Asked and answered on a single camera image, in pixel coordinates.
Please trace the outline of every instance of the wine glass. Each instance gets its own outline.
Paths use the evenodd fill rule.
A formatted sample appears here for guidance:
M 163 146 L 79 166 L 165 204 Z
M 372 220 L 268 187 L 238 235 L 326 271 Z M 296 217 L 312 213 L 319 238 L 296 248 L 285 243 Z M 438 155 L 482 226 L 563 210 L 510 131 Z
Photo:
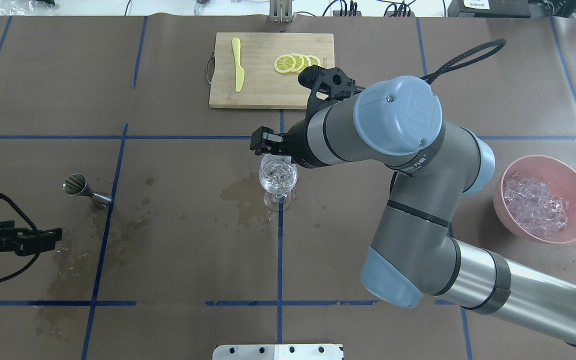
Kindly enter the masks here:
M 266 191 L 263 195 L 266 207 L 278 212 L 283 204 L 285 210 L 295 198 L 293 188 L 297 184 L 297 165 L 291 162 L 290 156 L 266 153 L 259 166 L 259 183 Z

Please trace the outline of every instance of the pink bowl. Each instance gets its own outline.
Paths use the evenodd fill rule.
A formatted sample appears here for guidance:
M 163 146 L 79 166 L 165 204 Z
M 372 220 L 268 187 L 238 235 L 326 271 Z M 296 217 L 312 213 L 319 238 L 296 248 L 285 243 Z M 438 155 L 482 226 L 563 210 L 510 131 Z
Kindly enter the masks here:
M 532 235 L 510 215 L 504 201 L 503 187 L 506 181 L 518 172 L 525 175 L 542 176 L 544 182 L 548 183 L 551 194 L 569 202 L 570 206 L 566 212 L 568 223 L 554 239 L 545 240 Z M 547 244 L 567 244 L 576 241 L 576 171 L 564 162 L 544 155 L 524 156 L 515 160 L 505 169 L 501 180 L 494 189 L 493 205 L 494 212 L 501 223 L 522 239 Z

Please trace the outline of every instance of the metal bracket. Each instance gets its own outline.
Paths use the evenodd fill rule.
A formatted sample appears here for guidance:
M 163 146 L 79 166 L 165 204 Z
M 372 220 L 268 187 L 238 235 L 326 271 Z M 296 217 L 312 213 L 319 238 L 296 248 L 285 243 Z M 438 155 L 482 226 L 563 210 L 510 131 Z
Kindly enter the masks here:
M 294 17 L 293 0 L 270 0 L 271 23 L 292 23 Z
M 212 360 L 343 360 L 341 344 L 221 345 Z

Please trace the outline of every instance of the metal plate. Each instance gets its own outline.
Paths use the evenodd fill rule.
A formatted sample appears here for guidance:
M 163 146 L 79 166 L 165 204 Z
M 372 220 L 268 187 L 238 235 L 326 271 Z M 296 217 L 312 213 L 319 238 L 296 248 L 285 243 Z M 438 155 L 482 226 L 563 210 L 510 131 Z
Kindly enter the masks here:
M 343 360 L 341 344 L 258 344 L 221 345 L 212 360 Z

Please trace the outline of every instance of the white label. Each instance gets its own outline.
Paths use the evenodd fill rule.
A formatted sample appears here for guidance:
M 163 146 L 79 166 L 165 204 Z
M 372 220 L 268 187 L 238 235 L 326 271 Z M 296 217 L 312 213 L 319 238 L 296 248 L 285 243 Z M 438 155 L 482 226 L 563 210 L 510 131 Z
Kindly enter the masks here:
M 488 0 L 463 0 L 463 6 L 471 9 L 490 10 L 490 4 Z

